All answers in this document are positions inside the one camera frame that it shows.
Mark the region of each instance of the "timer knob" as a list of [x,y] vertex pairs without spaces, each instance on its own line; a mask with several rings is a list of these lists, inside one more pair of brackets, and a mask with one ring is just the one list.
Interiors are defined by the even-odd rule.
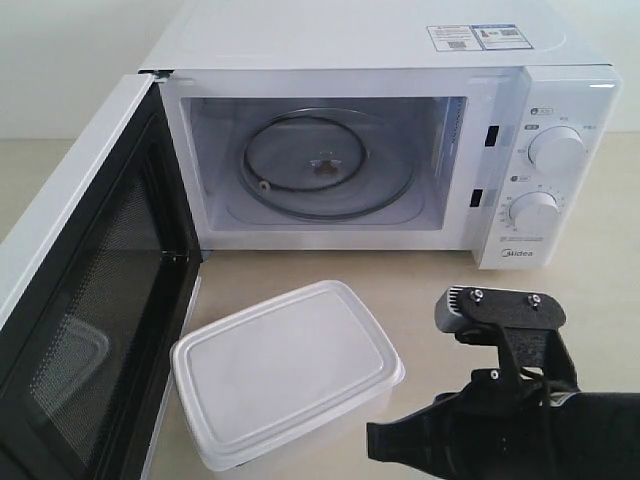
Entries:
[[509,217],[518,230],[538,235],[553,231],[559,216],[555,198],[544,192],[527,193],[509,208]]
[[582,138],[569,127],[545,130],[529,146],[529,160],[545,174],[579,171],[586,158],[587,149]]

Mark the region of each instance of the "screw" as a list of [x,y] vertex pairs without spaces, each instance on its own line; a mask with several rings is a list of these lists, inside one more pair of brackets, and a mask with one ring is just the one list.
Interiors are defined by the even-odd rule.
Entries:
[[540,302],[542,302],[540,295],[538,295],[537,293],[529,294],[527,300],[529,301],[529,305],[531,305],[533,308],[538,308],[538,305],[540,305]]
[[471,300],[473,300],[474,302],[480,303],[484,298],[484,292],[479,288],[476,288],[475,290],[471,290],[471,293],[469,294],[469,296],[471,297]]

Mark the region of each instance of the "open microwave door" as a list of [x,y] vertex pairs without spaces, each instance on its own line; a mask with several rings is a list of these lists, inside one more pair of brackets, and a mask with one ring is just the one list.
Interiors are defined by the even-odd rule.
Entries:
[[126,76],[0,246],[0,471],[139,477],[200,262],[158,86]]

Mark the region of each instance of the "barcode sticker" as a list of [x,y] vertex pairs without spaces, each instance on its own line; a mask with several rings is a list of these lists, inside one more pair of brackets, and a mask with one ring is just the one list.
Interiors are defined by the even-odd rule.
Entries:
[[484,50],[530,50],[533,46],[516,25],[471,25]]
[[468,52],[482,50],[469,25],[427,27],[438,52]]

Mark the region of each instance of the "beige countertop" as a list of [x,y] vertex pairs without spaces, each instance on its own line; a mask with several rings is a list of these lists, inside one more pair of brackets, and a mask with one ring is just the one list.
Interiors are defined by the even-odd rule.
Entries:
[[[0,238],[68,142],[0,142]],[[474,368],[497,365],[495,351],[457,344],[433,321],[453,284],[542,291],[563,305],[561,329],[585,391],[637,391],[640,343],[640,134],[609,134],[551,265],[534,271],[480,271],[465,252],[216,252],[202,265],[189,329],[322,279],[350,285],[377,317],[407,369],[388,410],[392,420],[457,391]],[[216,478],[200,462],[172,392],[151,469],[153,480]],[[401,465],[367,459],[364,426],[265,480],[419,479]]]

